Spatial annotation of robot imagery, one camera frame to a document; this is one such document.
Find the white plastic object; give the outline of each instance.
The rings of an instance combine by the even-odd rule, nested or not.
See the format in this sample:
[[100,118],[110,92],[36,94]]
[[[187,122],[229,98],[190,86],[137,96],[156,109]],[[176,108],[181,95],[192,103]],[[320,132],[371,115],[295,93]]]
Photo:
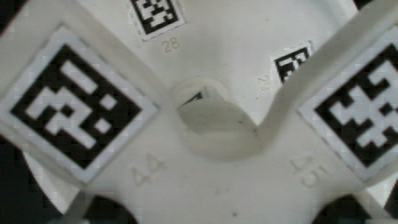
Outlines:
[[[4,73],[2,94],[5,95],[7,88],[16,88],[14,76],[21,77],[21,65],[32,63],[30,58],[48,43],[44,37],[57,30],[62,21],[85,40],[89,44],[85,46],[91,46],[96,54],[101,55],[101,60],[124,74],[126,82],[135,87],[139,86],[142,97],[158,105],[158,111],[89,181],[78,180],[78,175],[73,176],[66,172],[64,158],[59,157],[60,161],[50,160],[48,154],[41,151],[43,148],[36,148],[37,143],[34,145],[32,140],[27,140],[27,134],[16,133],[12,125],[4,124],[11,123],[7,120],[2,120],[0,124],[2,134],[34,154],[44,165],[53,167],[57,174],[80,184],[84,190],[124,204],[131,213],[137,214],[140,223],[309,223],[325,203],[380,180],[380,175],[375,175],[373,179],[362,183],[362,176],[352,172],[348,164],[322,141],[322,136],[300,117],[299,108],[314,96],[316,90],[327,86],[334,74],[345,70],[354,58],[362,55],[375,42],[378,43],[380,36],[391,32],[398,15],[396,2],[378,1],[330,40],[286,83],[270,115],[252,132],[254,136],[242,137],[243,139],[254,137],[258,140],[258,144],[251,145],[252,151],[243,158],[224,160],[206,153],[206,148],[197,153],[188,147],[187,135],[197,135],[197,140],[206,140],[208,136],[197,133],[197,123],[181,122],[165,88],[107,30],[98,26],[84,11],[75,8],[73,2],[48,1],[44,3],[30,4],[30,19],[34,18],[34,21],[43,23],[43,33],[34,36],[23,54],[2,54],[0,61],[9,65]],[[52,21],[43,21],[46,9],[57,9],[52,11]],[[30,26],[23,24],[21,17],[14,25],[16,31],[25,32]],[[23,36],[14,35],[11,40],[11,35],[2,39],[2,52],[9,52],[25,43]],[[195,101],[187,107],[195,107],[199,115],[204,114],[204,118],[213,119],[201,103]],[[242,115],[240,118],[245,118],[243,110],[238,107],[227,107],[231,102],[213,101],[213,107],[222,104],[226,104],[222,108],[231,108],[235,114]],[[2,104],[2,110],[9,107],[9,104]],[[240,136],[247,133],[245,127],[252,125],[242,122],[240,118],[231,116],[226,118],[229,119],[224,123],[227,126],[215,125],[215,130],[224,130],[227,137],[235,133],[235,130],[227,129],[231,124],[242,130]]]
[[283,85],[274,60],[304,44],[311,51],[318,50],[355,14],[354,3],[350,0],[176,2],[185,24],[144,41],[131,2],[78,1],[155,71],[174,106],[181,107],[204,91],[204,97],[238,104],[259,124]]

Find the black and white square pattern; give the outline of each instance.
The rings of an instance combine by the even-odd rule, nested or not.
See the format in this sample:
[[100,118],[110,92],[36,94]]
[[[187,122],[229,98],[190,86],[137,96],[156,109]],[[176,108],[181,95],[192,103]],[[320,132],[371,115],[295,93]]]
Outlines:
[[130,2],[142,39],[149,40],[185,23],[178,2],[176,0],[130,0]]
[[380,38],[300,109],[366,179],[398,153],[398,29]]
[[279,55],[279,57],[275,57],[274,66],[283,83],[288,81],[290,76],[297,71],[311,55],[313,55],[311,42],[307,42],[299,47],[290,49],[290,51],[284,52]]
[[4,122],[87,181],[156,108],[66,28],[52,36],[2,107]]

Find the white surface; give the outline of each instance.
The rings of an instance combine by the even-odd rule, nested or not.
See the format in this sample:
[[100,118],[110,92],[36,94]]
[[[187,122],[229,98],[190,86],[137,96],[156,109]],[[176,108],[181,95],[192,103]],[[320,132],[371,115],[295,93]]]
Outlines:
[[[194,83],[215,87],[224,99],[238,102],[259,123],[281,87],[279,77],[270,75],[272,56],[306,41],[318,50],[355,14],[352,1],[179,0],[187,24],[147,42],[121,1],[80,0],[80,3],[155,70],[167,88],[176,90],[174,100],[183,102],[187,95],[195,94],[188,89],[199,84],[181,85],[181,88],[176,85],[192,78]],[[179,48],[165,53],[171,38]],[[68,186],[46,186],[44,192],[50,195],[50,192],[62,192],[57,190],[62,188]]]
[[[174,55],[171,57],[160,54],[165,39],[155,38],[156,41],[144,46],[144,43],[139,42],[139,34],[133,35],[126,32],[126,29],[114,32],[119,37],[128,37],[121,40],[162,78],[163,89],[153,78],[153,73],[142,66],[131,52],[126,51],[126,48],[101,30],[96,22],[78,13],[78,9],[75,9],[76,12],[68,11],[73,8],[71,2],[46,0],[43,3],[46,4],[30,5],[32,18],[28,20],[37,22],[37,26],[34,26],[34,29],[41,30],[36,33],[37,36],[32,35],[30,41],[25,43],[27,35],[20,36],[18,34],[28,32],[25,29],[32,27],[32,24],[23,22],[25,20],[20,18],[23,21],[20,21],[21,25],[16,26],[16,30],[25,29],[18,30],[16,35],[9,34],[2,39],[2,43],[7,44],[0,44],[0,52],[9,52],[18,47],[18,49],[23,49],[23,53],[0,54],[0,62],[9,65],[2,76],[0,94],[4,95],[7,92],[11,83],[14,83],[14,76],[21,74],[21,67],[28,64],[44,44],[44,39],[62,20],[73,26],[82,39],[91,43],[98,54],[124,75],[126,81],[140,86],[149,99],[160,106],[158,114],[146,129],[133,141],[128,142],[107,169],[103,169],[87,185],[91,193],[110,197],[124,204],[142,224],[311,223],[323,205],[343,194],[361,189],[364,185],[325,142],[313,133],[295,109],[309,98],[314,89],[336,74],[336,70],[341,69],[357,53],[373,43],[375,36],[391,28],[391,18],[396,21],[396,8],[378,10],[377,16],[384,18],[382,25],[375,26],[373,24],[371,26],[375,20],[366,20],[366,24],[370,23],[375,30],[368,30],[364,26],[354,26],[355,29],[361,27],[359,34],[361,32],[368,34],[359,35],[359,42],[355,42],[357,39],[348,38],[350,35],[343,32],[343,38],[339,36],[329,43],[327,51],[320,53],[318,59],[314,58],[307,62],[307,66],[302,67],[291,77],[279,94],[268,120],[252,130],[252,136],[249,136],[263,144],[261,150],[254,150],[249,155],[243,154],[242,158],[220,161],[211,158],[213,155],[208,153],[199,155],[187,147],[183,133],[195,131],[201,124],[195,122],[194,126],[187,128],[188,125],[181,122],[165,89],[171,91],[176,84],[197,75],[210,78],[217,77],[238,105],[251,112],[258,119],[254,120],[259,122],[270,101],[267,101],[267,105],[256,102],[263,102],[265,99],[274,97],[272,94],[263,94],[254,81],[258,78],[254,74],[258,75],[259,71],[270,69],[270,55],[263,56],[263,53],[279,52],[286,47],[284,44],[291,46],[297,44],[291,42],[306,42],[313,39],[313,35],[316,36],[313,39],[316,50],[343,24],[339,23],[341,17],[334,20],[338,17],[334,15],[339,15],[334,14],[336,10],[329,11],[325,2],[320,1],[251,0],[233,3],[231,1],[190,1],[190,4],[181,2],[187,24],[165,34],[178,35],[181,47],[181,51],[171,53]],[[43,10],[48,9],[46,7],[55,9],[55,14],[50,14],[53,20],[48,20],[48,17],[43,18],[43,15],[50,13]],[[101,11],[107,13],[98,14],[115,19],[123,17],[119,10],[123,8],[112,11],[108,7],[108,11]],[[236,12],[243,12],[242,17],[235,16]],[[281,14],[290,15],[286,20],[277,20]],[[275,24],[261,20],[265,15],[268,21],[274,21]],[[114,24],[126,25],[126,23],[115,22],[123,20],[107,20],[107,18],[101,20],[103,23],[108,21],[108,28],[112,28],[110,21],[114,21]],[[352,46],[350,49],[343,48],[334,51],[336,46],[346,47],[346,45]],[[137,76],[131,72],[135,69],[146,75]],[[261,92],[259,101],[256,101],[256,94],[259,94],[256,91]],[[197,107],[197,110],[203,110],[201,113],[208,113],[204,107]],[[226,121],[227,125],[236,125],[242,128],[240,130],[247,130],[245,125],[251,127],[249,123],[240,122],[240,116],[226,116]],[[12,127],[0,124],[0,130],[21,149],[37,153],[39,150],[14,132]],[[231,137],[233,130],[224,130],[224,134]],[[48,158],[39,156],[37,158],[50,163]],[[62,169],[57,168],[55,172],[62,174]]]

